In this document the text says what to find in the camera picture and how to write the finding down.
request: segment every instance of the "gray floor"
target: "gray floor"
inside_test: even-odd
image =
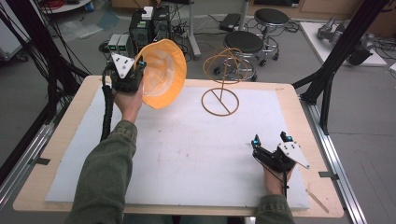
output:
[[[75,10],[64,13],[58,19],[62,22],[84,18],[82,23],[88,25],[99,22],[105,15],[108,16],[107,13],[108,10],[104,9],[93,13]],[[198,18],[196,28],[205,22],[203,27],[213,29],[197,33],[222,33],[217,29],[218,25],[210,20],[209,17]],[[76,39],[67,44],[93,74],[101,74],[106,59],[98,51],[98,46],[108,40],[111,34],[127,32],[128,26],[129,21],[118,20],[115,26],[88,39]],[[187,63],[188,78],[206,78],[202,65],[215,48],[222,46],[223,37],[224,35],[196,36],[203,55],[200,60]],[[291,84],[320,68],[320,60],[301,31],[296,34],[284,32],[276,40],[281,45],[279,60],[268,60],[263,68],[257,65],[258,81]],[[388,71],[389,66],[396,62],[387,62],[389,65],[384,67],[342,66],[332,87],[329,131],[368,223],[396,223],[396,175],[393,174],[393,160],[396,157],[396,80]],[[44,78],[38,74],[32,62],[9,62],[0,68],[1,164],[47,102],[46,86]],[[302,87],[297,92],[302,93],[305,89]],[[63,222],[65,213],[14,211],[12,203],[18,190],[19,188],[0,211],[1,223]],[[350,223],[347,213],[342,218],[297,217],[296,222]]]

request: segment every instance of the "wooden board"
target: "wooden board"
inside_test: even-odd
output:
[[[262,167],[252,157],[250,141],[258,134],[262,146],[275,151],[282,141],[280,133],[288,132],[276,91],[233,90],[239,107],[226,117],[204,110],[201,98],[206,91],[205,87],[184,87],[166,108],[142,106],[136,120],[139,135],[127,203],[232,207],[259,204],[265,195]],[[221,96],[224,104],[236,105],[227,91]],[[207,105],[221,105],[212,94],[205,101]],[[104,105],[102,89],[98,88],[62,157],[47,201],[73,202],[82,164],[99,143]],[[113,128],[120,118],[120,111],[115,110]],[[290,207],[309,208],[298,167],[289,185]]]
[[[14,209],[18,211],[70,211],[71,203],[50,203],[45,197],[56,175],[64,151],[70,145],[78,125],[87,111],[97,88],[101,85],[98,76],[86,77],[72,104],[68,107],[54,135],[43,151],[41,157],[50,159],[48,165],[37,164],[24,183]],[[185,86],[219,87],[209,80],[186,79]],[[294,88],[289,84],[242,82],[232,85],[230,89],[275,90],[283,118],[289,134],[298,139],[299,145],[310,161],[310,170],[302,169],[304,185],[309,194],[311,207],[307,210],[292,210],[296,217],[341,217],[344,214],[338,195],[330,178],[321,178],[318,172],[327,171],[318,150],[315,137],[309,127],[304,111]],[[174,205],[135,205],[126,204],[125,213],[140,214],[179,214],[209,216],[255,216],[255,208],[240,207],[203,207]]]

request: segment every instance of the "green jacket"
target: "green jacket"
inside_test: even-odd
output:
[[[90,153],[82,167],[66,224],[122,223],[136,137],[136,126],[122,120]],[[256,223],[293,223],[286,198],[282,195],[262,197]]]

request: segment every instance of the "human arm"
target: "human arm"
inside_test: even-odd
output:
[[[122,120],[84,161],[72,211],[65,223],[122,222],[132,157],[136,151],[134,122],[142,105],[142,85],[135,94],[116,94],[115,102]]]
[[[276,224],[294,223],[291,210],[286,197],[283,196],[282,174],[270,170],[267,166],[264,169],[264,186],[267,195],[263,196],[256,215],[256,224]],[[292,170],[288,173],[289,181]]]

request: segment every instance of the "metal stand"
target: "metal stand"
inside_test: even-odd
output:
[[[32,50],[31,45],[28,45],[24,39],[18,34],[8,19],[7,15],[0,11],[0,20],[8,27],[12,34],[20,41],[23,48],[29,53],[32,59],[39,57],[45,64],[40,64],[35,61],[35,66],[48,81],[49,103],[44,107],[43,111],[37,117],[35,123],[31,126],[26,135],[19,142],[17,147],[12,151],[6,162],[0,169],[0,186],[7,181],[8,175],[14,175],[11,171],[16,167],[17,162],[23,155],[27,144],[31,143],[34,134],[43,125],[43,123],[50,123],[55,118],[58,110],[57,104],[64,96],[76,94],[79,83],[73,73],[79,77],[86,77],[89,74],[75,67],[68,62],[58,50],[57,46],[52,40],[48,29],[44,26],[42,20],[37,15],[31,1],[14,1],[6,0],[9,8],[13,11],[26,33],[31,37],[35,44],[37,53]]]
[[[375,20],[387,0],[363,1],[358,12],[334,46],[327,60],[319,70],[309,77],[305,77],[295,83],[295,89],[312,82],[308,90],[301,95],[302,101],[309,105],[315,105],[318,97],[323,92],[323,102],[320,113],[320,127],[325,134],[329,134],[327,123],[329,117],[330,97],[332,94],[332,80],[338,68],[348,58],[355,45]]]
[[[351,221],[356,224],[366,224],[366,218],[361,210],[361,206],[349,183],[347,178],[347,173],[344,170],[344,166],[338,157],[337,151],[335,150],[332,139],[320,128],[319,124],[319,111],[316,105],[307,105],[307,110],[311,114],[312,122],[318,131],[318,139],[322,144],[322,150],[326,155],[327,162],[329,163],[329,174],[330,176],[325,176],[319,174],[322,177],[330,177],[334,184],[339,189],[339,194],[341,194],[344,199],[343,206],[349,213]]]
[[[199,50],[197,41],[194,36],[194,0],[190,0],[190,30],[189,30],[189,40],[191,44],[192,51],[194,53],[194,60],[201,58],[201,51]]]
[[[238,31],[245,30],[245,20],[247,18],[247,14],[248,14],[248,3],[249,2],[250,2],[250,0],[244,0],[244,3],[242,4],[241,19],[239,20]]]

